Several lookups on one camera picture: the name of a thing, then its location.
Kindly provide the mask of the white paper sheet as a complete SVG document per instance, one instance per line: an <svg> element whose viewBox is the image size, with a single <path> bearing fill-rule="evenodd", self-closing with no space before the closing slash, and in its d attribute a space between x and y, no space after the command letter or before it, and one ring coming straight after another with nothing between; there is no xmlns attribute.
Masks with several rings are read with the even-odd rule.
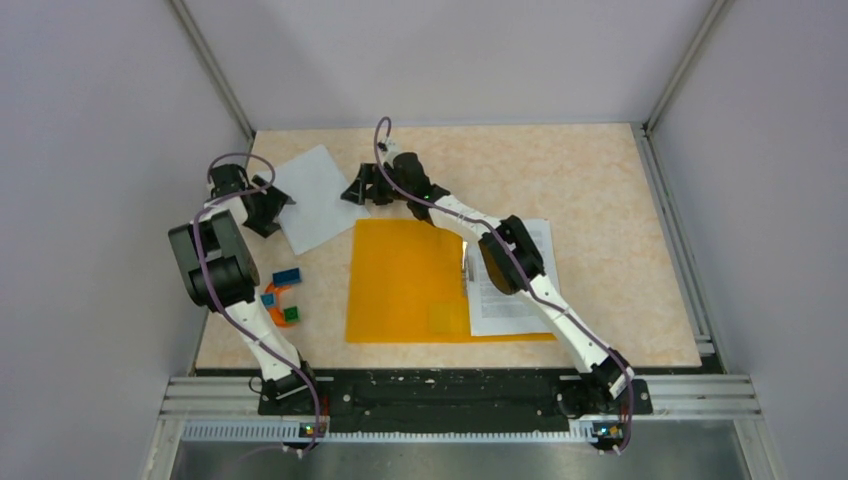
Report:
<svg viewBox="0 0 848 480"><path fill-rule="evenodd" d="M296 255L349 230L357 220L370 217L365 207L341 199L349 183L323 145L289 160L274 173L260 171L258 176L271 180L274 187L294 200L282 209L279 220Z"/></svg>

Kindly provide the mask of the dark blue toy block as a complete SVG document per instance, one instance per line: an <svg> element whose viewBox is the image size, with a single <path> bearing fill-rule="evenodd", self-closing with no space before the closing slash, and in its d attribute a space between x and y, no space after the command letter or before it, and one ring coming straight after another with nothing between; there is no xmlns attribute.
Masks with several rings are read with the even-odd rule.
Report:
<svg viewBox="0 0 848 480"><path fill-rule="evenodd" d="M299 284L302 282L300 269L295 267L274 272L272 274L271 282L275 288L282 288Z"/></svg>

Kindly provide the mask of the light blue toy cube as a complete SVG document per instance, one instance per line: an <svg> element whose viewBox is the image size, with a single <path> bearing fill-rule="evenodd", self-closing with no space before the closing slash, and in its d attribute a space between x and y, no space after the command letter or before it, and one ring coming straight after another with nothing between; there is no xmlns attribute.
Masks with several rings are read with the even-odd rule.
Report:
<svg viewBox="0 0 848 480"><path fill-rule="evenodd" d="M263 306L270 310L277 307L277 297L273 293L264 293L260 296Z"/></svg>

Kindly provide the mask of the orange plastic folder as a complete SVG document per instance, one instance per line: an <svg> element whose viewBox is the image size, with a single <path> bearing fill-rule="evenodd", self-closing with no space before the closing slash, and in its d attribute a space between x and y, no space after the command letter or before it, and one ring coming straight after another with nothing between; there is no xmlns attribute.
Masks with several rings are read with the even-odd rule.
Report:
<svg viewBox="0 0 848 480"><path fill-rule="evenodd" d="M472 337L462 240L410 219L353 229L345 339L349 343L483 343L551 337Z"/></svg>

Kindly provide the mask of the orange curved toy block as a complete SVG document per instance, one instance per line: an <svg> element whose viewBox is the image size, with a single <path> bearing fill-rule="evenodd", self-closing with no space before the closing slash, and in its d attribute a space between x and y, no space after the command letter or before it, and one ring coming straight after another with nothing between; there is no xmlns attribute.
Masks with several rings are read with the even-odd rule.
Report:
<svg viewBox="0 0 848 480"><path fill-rule="evenodd" d="M284 321L283 321L283 317L282 317L282 310L285 309L285 308L297 306L298 309L299 309L298 301L297 301L297 295L296 295L296 292L295 292L293 286L275 288L272 285L272 282L271 282L266 286L264 293L273 293L277 297L277 307L276 308L270 309L270 310L265 308L269 312L271 320L276 326L278 326L280 328L289 328L289 327L295 326L296 324L298 324L301 321L301 314L300 314L300 321L298 323L293 323L293 324L285 324Z"/></svg>

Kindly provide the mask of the metal folder clip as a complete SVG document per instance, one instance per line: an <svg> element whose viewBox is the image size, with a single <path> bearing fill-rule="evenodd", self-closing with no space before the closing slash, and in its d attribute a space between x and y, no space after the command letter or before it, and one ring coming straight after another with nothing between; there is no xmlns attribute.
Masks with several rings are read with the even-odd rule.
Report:
<svg viewBox="0 0 848 480"><path fill-rule="evenodd" d="M469 259L469 246L466 241L462 242L462 265L461 274L463 287L466 288L468 283L473 280L472 266Z"/></svg>

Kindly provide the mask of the printed paper stack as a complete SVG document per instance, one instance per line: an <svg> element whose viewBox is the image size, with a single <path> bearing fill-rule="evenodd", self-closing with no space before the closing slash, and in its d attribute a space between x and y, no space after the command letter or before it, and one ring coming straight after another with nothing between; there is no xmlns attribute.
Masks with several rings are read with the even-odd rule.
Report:
<svg viewBox="0 0 848 480"><path fill-rule="evenodd" d="M550 221L528 219L524 225L542 255L546 275L559 289ZM467 298L472 337L506 336L518 339L521 335L530 335L532 338L539 335L543 338L552 336L534 307L525 304L518 295L504 295L495 287L477 245L469 246L469 259L473 280L467 285Z"/></svg>

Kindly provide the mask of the green toy cube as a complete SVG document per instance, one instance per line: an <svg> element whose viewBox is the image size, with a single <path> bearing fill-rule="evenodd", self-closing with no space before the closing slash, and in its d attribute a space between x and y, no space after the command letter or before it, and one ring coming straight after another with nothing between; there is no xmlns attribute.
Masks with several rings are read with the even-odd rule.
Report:
<svg viewBox="0 0 848 480"><path fill-rule="evenodd" d="M282 317L285 324L298 323L300 321L300 313L298 307L292 306L283 309Z"/></svg>

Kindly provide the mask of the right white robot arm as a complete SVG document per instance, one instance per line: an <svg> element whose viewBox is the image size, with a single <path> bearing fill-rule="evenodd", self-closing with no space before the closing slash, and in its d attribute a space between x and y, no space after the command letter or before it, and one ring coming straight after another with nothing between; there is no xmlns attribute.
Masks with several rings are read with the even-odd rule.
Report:
<svg viewBox="0 0 848 480"><path fill-rule="evenodd" d="M415 152L377 152L383 162L363 163L340 199L356 205L404 201L417 220L475 244L500 293L529 306L571 356L588 384L589 404L612 412L635 396L635 374L623 356L601 340L559 293L524 222L484 214L432 182Z"/></svg>

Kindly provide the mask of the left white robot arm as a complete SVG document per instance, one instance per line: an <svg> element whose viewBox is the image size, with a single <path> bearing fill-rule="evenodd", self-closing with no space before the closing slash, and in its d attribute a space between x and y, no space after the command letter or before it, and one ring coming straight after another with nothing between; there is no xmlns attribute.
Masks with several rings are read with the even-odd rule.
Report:
<svg viewBox="0 0 848 480"><path fill-rule="evenodd" d="M320 386L297 348L274 324L259 291L260 275L243 227L267 238L281 230L279 214L295 201L246 168L215 160L207 170L209 198L195 218L171 228L168 240L194 304L224 317L257 360L260 394L297 413L319 404Z"/></svg>

